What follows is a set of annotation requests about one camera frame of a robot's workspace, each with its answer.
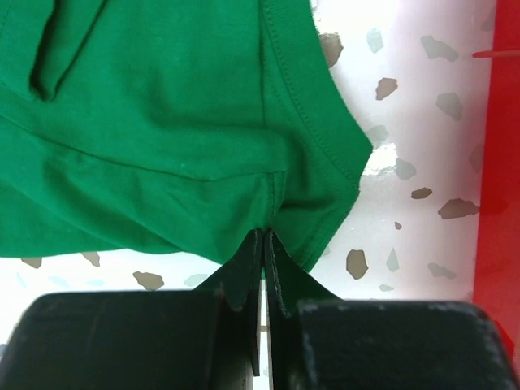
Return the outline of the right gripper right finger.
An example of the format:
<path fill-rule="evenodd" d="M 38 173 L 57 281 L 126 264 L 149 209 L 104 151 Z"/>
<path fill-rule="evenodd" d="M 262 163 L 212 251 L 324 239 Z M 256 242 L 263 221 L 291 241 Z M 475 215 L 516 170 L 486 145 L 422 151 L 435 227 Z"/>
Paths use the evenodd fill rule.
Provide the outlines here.
<path fill-rule="evenodd" d="M 274 389 L 516 389 L 497 326 L 464 301 L 344 300 L 264 237 Z"/>

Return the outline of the green t shirt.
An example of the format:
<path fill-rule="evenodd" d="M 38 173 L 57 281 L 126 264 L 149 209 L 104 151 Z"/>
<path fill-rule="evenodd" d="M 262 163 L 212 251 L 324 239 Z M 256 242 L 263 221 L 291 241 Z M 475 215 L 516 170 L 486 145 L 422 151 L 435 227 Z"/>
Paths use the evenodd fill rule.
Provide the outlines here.
<path fill-rule="evenodd" d="M 226 262 L 272 228 L 306 270 L 372 146 L 307 1 L 4 1 L 1 254 Z"/>

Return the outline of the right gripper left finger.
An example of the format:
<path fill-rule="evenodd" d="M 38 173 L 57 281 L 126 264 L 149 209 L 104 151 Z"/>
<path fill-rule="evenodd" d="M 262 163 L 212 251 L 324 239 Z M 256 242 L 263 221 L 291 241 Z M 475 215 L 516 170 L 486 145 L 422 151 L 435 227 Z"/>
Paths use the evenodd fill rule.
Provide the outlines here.
<path fill-rule="evenodd" d="M 259 374 L 263 234 L 191 290 L 37 298 L 7 345 L 10 389 L 250 389 Z"/>

